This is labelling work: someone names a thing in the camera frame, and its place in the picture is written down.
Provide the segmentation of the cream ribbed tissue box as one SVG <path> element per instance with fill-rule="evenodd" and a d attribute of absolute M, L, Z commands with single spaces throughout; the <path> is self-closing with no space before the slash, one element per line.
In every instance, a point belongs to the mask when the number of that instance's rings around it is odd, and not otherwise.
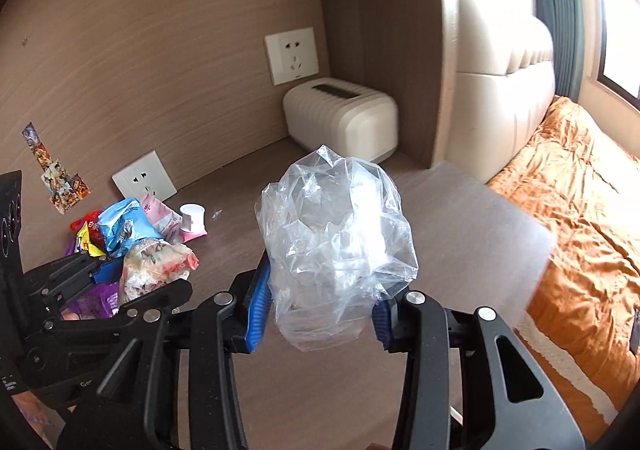
<path fill-rule="evenodd" d="M 382 162 L 398 147 L 395 100 L 375 89 L 325 77 L 283 98 L 288 136 L 308 151 L 326 146 L 341 156 Z"/>

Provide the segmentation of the clear plastic bag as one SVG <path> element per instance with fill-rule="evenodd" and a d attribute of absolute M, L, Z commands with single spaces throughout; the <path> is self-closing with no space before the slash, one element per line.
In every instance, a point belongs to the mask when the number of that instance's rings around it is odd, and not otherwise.
<path fill-rule="evenodd" d="M 262 189 L 255 214 L 274 322 L 302 352 L 356 340 L 418 276 L 400 193 L 378 164 L 321 146 Z"/>

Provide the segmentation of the pink white sachet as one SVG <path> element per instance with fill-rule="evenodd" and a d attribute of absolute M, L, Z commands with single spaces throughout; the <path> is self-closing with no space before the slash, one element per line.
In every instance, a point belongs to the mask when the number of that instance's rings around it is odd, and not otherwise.
<path fill-rule="evenodd" d="M 207 234 L 207 230 L 200 234 L 182 231 L 180 212 L 176 212 L 155 196 L 146 194 L 141 204 L 152 227 L 170 244 L 190 242 Z"/>

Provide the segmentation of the blue snack wrapper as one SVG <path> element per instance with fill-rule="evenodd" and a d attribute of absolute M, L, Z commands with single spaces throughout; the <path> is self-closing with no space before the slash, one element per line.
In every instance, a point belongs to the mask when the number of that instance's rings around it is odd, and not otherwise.
<path fill-rule="evenodd" d="M 99 214 L 98 227 L 106 251 L 113 257 L 125 256 L 139 241 L 162 237 L 136 198 L 124 199 L 107 207 Z"/>

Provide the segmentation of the white wall socket upper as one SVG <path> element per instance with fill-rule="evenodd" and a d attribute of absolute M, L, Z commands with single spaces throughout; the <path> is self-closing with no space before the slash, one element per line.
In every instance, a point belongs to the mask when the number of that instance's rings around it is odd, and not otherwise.
<path fill-rule="evenodd" d="M 313 28 L 267 35 L 265 46 L 274 86 L 319 73 Z"/>

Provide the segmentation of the black phone on bed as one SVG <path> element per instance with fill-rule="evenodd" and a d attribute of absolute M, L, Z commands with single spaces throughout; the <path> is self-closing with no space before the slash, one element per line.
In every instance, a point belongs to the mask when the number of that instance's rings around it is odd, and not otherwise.
<path fill-rule="evenodd" d="M 635 355 L 639 355 L 640 348 L 640 308 L 634 310 L 634 321 L 632 322 L 629 350 Z"/>

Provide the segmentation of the red snack bag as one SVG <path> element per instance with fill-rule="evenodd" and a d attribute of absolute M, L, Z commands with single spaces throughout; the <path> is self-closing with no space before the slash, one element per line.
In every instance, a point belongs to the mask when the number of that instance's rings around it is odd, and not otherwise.
<path fill-rule="evenodd" d="M 105 241 L 98 225 L 98 219 L 101 213 L 102 210 L 93 210 L 92 212 L 85 214 L 85 216 L 74 220 L 70 224 L 70 230 L 72 230 L 73 233 L 78 233 L 83 226 L 87 226 L 91 243 L 103 250 L 105 248 Z"/>

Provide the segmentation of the window with dark frame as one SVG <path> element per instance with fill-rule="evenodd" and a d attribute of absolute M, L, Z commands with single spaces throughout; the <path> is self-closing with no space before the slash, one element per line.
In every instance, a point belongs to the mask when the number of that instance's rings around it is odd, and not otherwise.
<path fill-rule="evenodd" d="M 601 0 L 599 80 L 639 109 L 639 0 Z"/>

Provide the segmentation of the pale printed snack bag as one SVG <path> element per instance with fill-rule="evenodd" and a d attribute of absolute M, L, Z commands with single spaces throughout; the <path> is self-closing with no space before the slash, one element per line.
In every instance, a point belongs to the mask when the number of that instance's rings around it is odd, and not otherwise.
<path fill-rule="evenodd" d="M 188 280 L 199 263 L 194 251 L 184 244 L 170 244 L 163 239 L 137 242 L 122 262 L 118 288 L 119 306 L 172 281 Z"/>

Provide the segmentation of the purple snack wrapper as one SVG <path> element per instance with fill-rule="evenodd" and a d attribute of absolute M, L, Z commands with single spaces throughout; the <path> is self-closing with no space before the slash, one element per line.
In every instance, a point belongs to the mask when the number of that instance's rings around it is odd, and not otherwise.
<path fill-rule="evenodd" d="M 62 312 L 64 320 L 112 318 L 118 311 L 118 284 L 97 284 L 73 300 Z"/>

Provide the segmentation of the teal curtain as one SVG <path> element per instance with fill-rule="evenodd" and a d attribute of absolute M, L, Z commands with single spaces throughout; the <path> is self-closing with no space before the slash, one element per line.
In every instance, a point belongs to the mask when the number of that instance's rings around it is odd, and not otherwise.
<path fill-rule="evenodd" d="M 535 7 L 552 37 L 556 93 L 577 101 L 585 55 L 582 0 L 536 0 Z"/>

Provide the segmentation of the cream padded headboard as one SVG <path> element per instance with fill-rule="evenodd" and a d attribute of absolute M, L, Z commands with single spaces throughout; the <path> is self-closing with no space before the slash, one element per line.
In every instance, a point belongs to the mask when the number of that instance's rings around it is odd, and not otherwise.
<path fill-rule="evenodd" d="M 459 0 L 446 160 L 486 182 L 532 138 L 555 94 L 545 24 L 517 2 Z"/>

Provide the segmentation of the small white paper cup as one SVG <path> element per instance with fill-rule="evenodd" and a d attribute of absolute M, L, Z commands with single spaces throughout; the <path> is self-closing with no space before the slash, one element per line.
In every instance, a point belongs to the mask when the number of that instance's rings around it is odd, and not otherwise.
<path fill-rule="evenodd" d="M 186 203 L 180 206 L 179 212 L 182 217 L 182 231 L 190 234 L 200 234 L 206 231 L 204 206 Z"/>

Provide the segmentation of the yellow snack wrapper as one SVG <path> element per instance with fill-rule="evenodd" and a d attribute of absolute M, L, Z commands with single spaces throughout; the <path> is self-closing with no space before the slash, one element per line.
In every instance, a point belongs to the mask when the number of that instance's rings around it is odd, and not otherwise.
<path fill-rule="evenodd" d="M 103 257 L 104 251 L 94 245 L 90 238 L 90 229 L 88 224 L 83 225 L 76 233 L 75 252 L 85 252 L 91 257 Z"/>

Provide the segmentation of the colourful sticker strip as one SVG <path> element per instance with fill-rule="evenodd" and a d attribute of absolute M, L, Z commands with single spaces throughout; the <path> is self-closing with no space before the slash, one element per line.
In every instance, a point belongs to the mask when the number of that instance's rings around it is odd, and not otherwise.
<path fill-rule="evenodd" d="M 26 125 L 22 135 L 42 169 L 40 179 L 50 192 L 51 204 L 61 215 L 64 215 L 90 194 L 89 187 L 81 176 L 71 175 L 58 158 L 52 158 L 32 123 Z"/>

